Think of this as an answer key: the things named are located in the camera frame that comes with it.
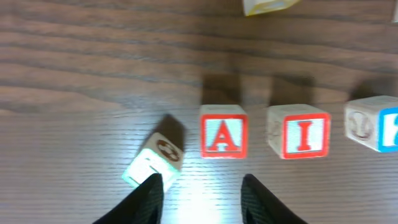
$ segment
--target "red frame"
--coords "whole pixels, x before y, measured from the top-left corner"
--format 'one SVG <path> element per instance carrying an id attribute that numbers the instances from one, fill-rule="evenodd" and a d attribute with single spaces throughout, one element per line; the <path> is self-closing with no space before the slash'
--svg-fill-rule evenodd
<path id="1" fill-rule="evenodd" d="M 303 153 L 287 153 L 287 122 L 305 119 L 324 119 L 323 123 L 323 147 L 318 152 L 303 152 Z M 298 114 L 286 116 L 283 124 L 283 135 L 282 135 L 282 154 L 280 155 L 283 159 L 305 159 L 314 157 L 325 157 L 329 153 L 329 138 L 330 138 L 330 114 L 328 113 L 316 113 L 316 114 Z"/>
<path id="2" fill-rule="evenodd" d="M 240 152 L 207 152 L 205 143 L 205 121 L 207 119 L 241 119 L 242 151 Z M 248 116 L 246 114 L 204 114 L 200 122 L 200 151 L 202 158 L 212 159 L 244 159 L 248 154 Z"/>

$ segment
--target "wooden surface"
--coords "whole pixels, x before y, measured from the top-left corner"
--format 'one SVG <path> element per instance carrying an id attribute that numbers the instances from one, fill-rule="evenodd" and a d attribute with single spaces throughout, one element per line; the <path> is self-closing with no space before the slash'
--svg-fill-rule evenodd
<path id="1" fill-rule="evenodd" d="M 310 224 L 397 223 L 398 154 L 343 134 L 347 100 L 398 96 L 393 0 L 305 0 L 257 17 L 241 0 L 0 5 L 1 223 L 95 221 L 131 191 L 121 174 L 167 114 L 186 155 L 163 223 L 241 223 L 246 173 Z M 198 109 L 218 101 L 250 116 L 246 160 L 200 159 Z M 280 160 L 265 139 L 270 103 L 330 112 L 329 157 Z"/>

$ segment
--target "red and white block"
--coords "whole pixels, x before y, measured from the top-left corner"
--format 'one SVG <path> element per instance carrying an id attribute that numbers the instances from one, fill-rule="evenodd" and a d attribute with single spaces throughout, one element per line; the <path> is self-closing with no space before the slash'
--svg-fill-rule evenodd
<path id="1" fill-rule="evenodd" d="M 268 143 L 281 159 L 325 157 L 329 151 L 331 116 L 310 105 L 270 106 Z"/>
<path id="2" fill-rule="evenodd" d="M 248 116 L 239 105 L 202 105 L 202 158 L 244 159 L 248 153 Z"/>

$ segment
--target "blue border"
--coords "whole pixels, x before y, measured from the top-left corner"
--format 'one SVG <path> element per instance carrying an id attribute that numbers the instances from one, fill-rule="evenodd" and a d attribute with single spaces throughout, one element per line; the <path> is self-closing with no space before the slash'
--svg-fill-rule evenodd
<path id="1" fill-rule="evenodd" d="M 379 139 L 378 139 L 378 144 L 377 144 L 377 149 L 379 152 L 396 152 L 398 151 L 398 145 L 396 146 L 390 146 L 386 147 L 383 146 L 383 138 L 384 138 L 384 116 L 387 114 L 398 114 L 398 107 L 396 108 L 387 108 L 384 110 L 381 110 L 379 113 Z"/>

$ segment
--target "alphabet block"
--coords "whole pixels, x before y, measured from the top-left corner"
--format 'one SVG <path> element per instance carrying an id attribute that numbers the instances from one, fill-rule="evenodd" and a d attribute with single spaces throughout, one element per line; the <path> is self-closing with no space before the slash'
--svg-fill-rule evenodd
<path id="1" fill-rule="evenodd" d="M 286 9 L 299 0 L 243 0 L 246 16 Z"/>
<path id="2" fill-rule="evenodd" d="M 154 133 L 124 171 L 122 178 L 133 188 L 138 187 L 150 175 L 162 174 L 166 192 L 180 175 L 183 152 L 160 133 Z"/>
<path id="3" fill-rule="evenodd" d="M 398 98 L 374 96 L 349 101 L 346 136 L 377 152 L 398 151 Z"/>
<path id="4" fill-rule="evenodd" d="M 248 151 L 248 116 L 238 105 L 202 105 L 202 158 L 244 159 Z"/>
<path id="5" fill-rule="evenodd" d="M 268 143 L 281 159 L 325 157 L 329 151 L 330 115 L 310 105 L 270 106 Z"/>

